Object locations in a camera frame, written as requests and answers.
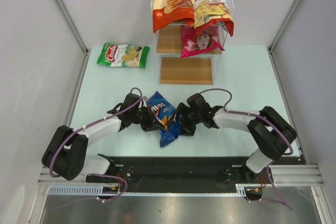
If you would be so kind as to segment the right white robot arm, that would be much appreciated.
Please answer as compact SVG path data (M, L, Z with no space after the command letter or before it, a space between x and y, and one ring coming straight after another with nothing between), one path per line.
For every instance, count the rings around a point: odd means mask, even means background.
M243 179L254 183L261 171L284 155L291 155L292 142L297 138L296 130L272 107L259 111L245 112L229 110L227 103L210 106L201 93L180 103L175 118L181 123L182 135L193 136L198 124L208 129L235 129L252 135L258 148L252 153L242 169Z

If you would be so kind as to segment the blue Doritos chips bag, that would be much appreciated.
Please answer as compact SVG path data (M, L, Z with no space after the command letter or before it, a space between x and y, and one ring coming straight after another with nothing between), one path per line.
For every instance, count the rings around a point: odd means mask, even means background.
M176 108L158 91L146 102L154 119L158 122L160 148L165 148L180 136L183 125L175 120Z

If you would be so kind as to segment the green Chuba cassava chips bag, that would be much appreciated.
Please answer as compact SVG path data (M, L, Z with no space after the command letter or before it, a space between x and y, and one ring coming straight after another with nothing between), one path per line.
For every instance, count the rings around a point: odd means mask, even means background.
M108 67L145 68L150 52L148 46L115 45L105 43L97 64Z

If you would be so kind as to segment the orange beige cassava chips bag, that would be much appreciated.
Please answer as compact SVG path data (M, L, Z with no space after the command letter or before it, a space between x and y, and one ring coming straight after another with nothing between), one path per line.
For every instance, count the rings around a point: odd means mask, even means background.
M193 26L195 23L194 3L195 0L153 0L153 32L156 33L179 20Z

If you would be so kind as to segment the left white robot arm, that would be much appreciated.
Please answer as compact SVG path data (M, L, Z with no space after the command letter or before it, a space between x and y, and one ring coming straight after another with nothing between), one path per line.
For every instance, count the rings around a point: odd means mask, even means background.
M129 93L103 118L75 130L66 125L58 127L45 150L41 163L49 168L51 177L74 180L81 173L96 174L103 181L115 178L113 160L102 154L89 155L87 149L93 143L118 133L132 124L145 132L159 129L159 122L150 106L141 96Z

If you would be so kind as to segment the pink Real chips bag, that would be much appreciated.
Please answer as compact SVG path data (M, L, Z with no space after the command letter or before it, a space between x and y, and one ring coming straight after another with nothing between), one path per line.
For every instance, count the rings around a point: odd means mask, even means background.
M217 26L211 26L204 31L196 34L194 27L188 25L181 25L181 41L183 43L183 50L181 58L205 54L215 49L224 51L220 39L219 30Z

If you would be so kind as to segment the red Chuba cassava chips bag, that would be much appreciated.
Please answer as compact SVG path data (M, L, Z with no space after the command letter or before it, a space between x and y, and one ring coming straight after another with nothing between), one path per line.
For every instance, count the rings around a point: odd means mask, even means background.
M197 35L217 24L233 36L234 21L227 0L195 0L194 13L194 28Z

